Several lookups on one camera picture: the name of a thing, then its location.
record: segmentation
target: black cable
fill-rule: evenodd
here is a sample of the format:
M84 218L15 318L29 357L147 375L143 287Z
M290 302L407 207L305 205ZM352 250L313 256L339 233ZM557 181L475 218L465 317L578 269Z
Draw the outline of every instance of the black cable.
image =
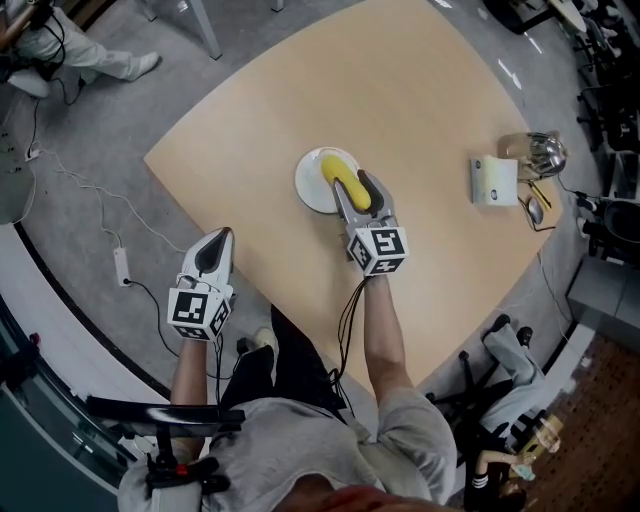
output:
M360 295L362 290L364 289L364 285L369 278L365 277L360 284L356 287L351 298L347 302L342 314L340 315L340 321L338 322L338 347L340 349L340 368L334 368L329 372L329 377L331 379L331 385L335 385L336 382L340 380L342 375L345 372L345 368L347 366L347 358L349 356L349 347L351 346L351 331L353 328L353 319L355 316L356 306L358 305L358 300L360 299Z
M360 300L360 295L362 295L362 290L365 287L365 284L370 279L370 277L365 277L356 289L351 294L347 305L345 306L342 314L340 315L340 320L338 321L338 347L340 349L340 367L333 368L329 372L329 383L333 386L336 395L341 398L346 405L348 405L351 410L351 414L353 413L353 407L351 405L351 401L347 396L346 391L342 387L340 383L340 379L344 375L344 372L347 367L347 360L349 358L349 348L351 347L351 333L353 330L353 320L355 318L356 309L358 307L358 301Z
M555 226L549 226L546 228L539 228L535 225L535 223L533 222L533 219L531 218L531 215L529 215L529 210L527 209L527 205L525 204L525 202L518 198L518 201L520 201L520 205L522 206L523 210L524 210L524 214L527 217L527 224L529 224L529 227L531 229L533 229L536 233L540 233L541 231L550 231L552 229L556 229Z
M36 100L36 106L33 109L33 135L31 136L31 144L29 144L29 148L27 149L28 158L31 158L31 148L33 147L33 143L36 141L36 130L38 129L38 105L40 105L40 99Z
M166 340L164 339L164 336L162 335L162 330L160 329L160 305L158 304L158 301L156 300L156 298L153 296L153 294L151 293L151 291L149 291L149 288L147 288L144 284L139 283L138 281L133 281L131 279L127 279L125 282L125 284L135 284L140 286L145 292L147 292L147 295L149 295L149 297L151 297L151 300L153 300L153 303L156 305L156 312L157 312L157 328L158 328L158 334L160 335L160 339L162 340L162 344L164 345L164 348L166 348L169 352L171 352L174 356L176 356L177 358L180 357L179 354L177 354L174 350L171 349L171 347L169 347L169 345L167 345ZM220 353L220 357L218 358L218 348L214 343L214 349L216 351L216 366L218 369L218 375L220 374L220 364L222 362L222 352ZM231 377L233 377L233 374L231 374L231 376L229 377L218 377L218 375L211 375L209 372L207 372L207 376L211 377L212 379L216 379L216 381L218 380L230 380Z
M584 192L579 192L578 190L570 190L570 189L568 189L567 187L564 186L564 183L562 183L562 179L560 178L560 174L557 174L557 176L558 176L558 182L560 183L560 186L562 187L562 189L565 192L569 192L570 194L574 194L574 195L576 195L578 197L585 197L585 198L588 198L588 199L599 199L598 196L590 196L588 194L585 194Z
M560 307L560 302L558 302L558 299L556 298L555 293L553 293L553 290L551 289L551 285L549 284L549 280L547 279L547 274L544 271L544 265L542 264L542 258L540 257L540 253L537 253L536 256L538 257L538 263L540 263L540 269L542 270L542 277L544 277L544 282L547 285L547 289L549 290L551 297L553 297L553 301L556 303L556 306L558 307L558 311L560 311L560 314L564 317L564 319L567 322L569 323L573 322L573 318L568 318L567 315L564 314L564 311L562 311L562 308Z
M78 94L76 94L76 97L75 97L75 98L73 98L73 100L72 100L72 101L68 101L68 100L67 100L67 89L66 89L66 87L64 86L64 82L63 82L60 78L54 78L54 79L52 80L52 82L60 82L60 86L62 87L62 96L63 96L63 101L64 101L64 104L65 104L67 107L70 107L70 106L71 106L71 105L73 105L76 101L78 101L78 98L80 97L80 94L82 93L82 87L79 87L79 88L78 88Z
M62 28L62 24L60 23L60 21L58 21L58 18L56 18L53 14L51 14L51 18L53 18L53 20L56 22L56 24L58 25L58 28L60 29L60 34L62 35L62 39L60 37L58 37L58 35L51 30L51 28L47 25L43 25L43 28L47 29L51 35L58 41L58 43L60 43L60 46L58 47L58 49L56 50L56 52L49 57L46 60L43 60L42 62L50 62L53 59L55 59L58 54L62 51L62 59L60 59L60 62L56 64L55 68L53 69L53 71L51 72L51 75L53 73L55 73L60 66L62 66L62 64L64 63L64 60L67 57L67 51L64 48L64 41L65 41L65 36L64 36L64 29ZM76 95L76 97L73 99L73 101L69 102L67 100L67 91L65 89L64 86L64 82L62 80L60 80L60 78L54 78L53 81L58 81L60 82L60 85L62 86L62 95L63 95L63 101L64 104L67 105L68 107L70 107L71 105L73 105L76 101L78 101L78 98L80 97L80 93L82 92L82 88L80 88L78 90L78 94ZM27 157L31 158L31 148L33 147L33 143L36 140L36 130L37 130L37 126L38 126L38 118L37 118L37 113L38 113L38 105L40 104L40 98L38 98L38 100L36 101L36 106L33 109L33 135L31 137L31 144L29 144L29 148L27 149Z

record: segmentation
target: gray pants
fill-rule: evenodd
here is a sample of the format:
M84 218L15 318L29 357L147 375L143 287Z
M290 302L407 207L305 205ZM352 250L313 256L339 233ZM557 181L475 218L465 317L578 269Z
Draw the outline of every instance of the gray pants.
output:
M108 51L101 44L89 39L58 7L53 8L53 15L64 30L64 65L78 68L80 76L87 82L93 82L99 73L123 80L135 80L140 74L140 59L129 52ZM62 40L60 27L53 18L46 26ZM56 55L60 41L46 28L25 30L16 41L18 55L31 59L48 60ZM62 51L52 62L60 62Z
M513 389L491 406L480 419L480 424L493 432L503 423L508 423L504 431L507 435L520 415L538 404L545 388L545 376L529 354L529 349L520 346L509 324L488 334L484 345L511 377Z

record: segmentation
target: seated person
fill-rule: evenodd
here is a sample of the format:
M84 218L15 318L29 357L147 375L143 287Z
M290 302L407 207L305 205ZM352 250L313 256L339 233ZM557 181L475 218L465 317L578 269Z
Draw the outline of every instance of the seated person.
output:
M0 0L0 53L13 46L20 58L62 63L90 84L100 73L130 82L151 71L157 53L134 57L89 39L58 7L44 0Z
M513 388L489 407L480 418L480 425L489 433L498 427L504 428L503 437L506 437L518 418L540 401L545 376L529 353L528 341L520 344L509 316L500 315L482 342L509 374Z
M263 328L249 343L220 402L246 415L241 432L210 446L231 487L202 496L194 483L150 494L141 459L120 483L120 512L451 510L442 506L455 480L451 429L407 374L387 277L369 279L364 295L365 361L379 406L375 442L347 425L344 402L311 341L273 308L273 332ZM207 403L207 345L183 340L173 404ZM174 454L187 463L200 456L204 442L175 439Z
M524 509L527 493L518 487L515 478L509 478L511 465L533 464L529 453L508 453L483 450L475 463L473 478L467 479L464 491L464 509L479 512L519 512Z

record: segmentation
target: small box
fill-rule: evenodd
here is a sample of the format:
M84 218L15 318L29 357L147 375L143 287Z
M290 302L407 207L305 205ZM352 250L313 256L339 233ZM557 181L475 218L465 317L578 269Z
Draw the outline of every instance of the small box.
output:
M409 256L407 235L401 227L358 228L348 250L365 276L395 272Z
M471 190L474 204L518 205L518 161L490 155L471 159Z

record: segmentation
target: power strip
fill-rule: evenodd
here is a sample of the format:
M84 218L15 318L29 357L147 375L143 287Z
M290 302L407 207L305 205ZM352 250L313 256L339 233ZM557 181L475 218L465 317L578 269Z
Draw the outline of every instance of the power strip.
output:
M124 247L118 247L117 249L113 250L113 257L116 261L116 274L118 275L118 284L123 287L131 286L129 263L127 261L127 250Z

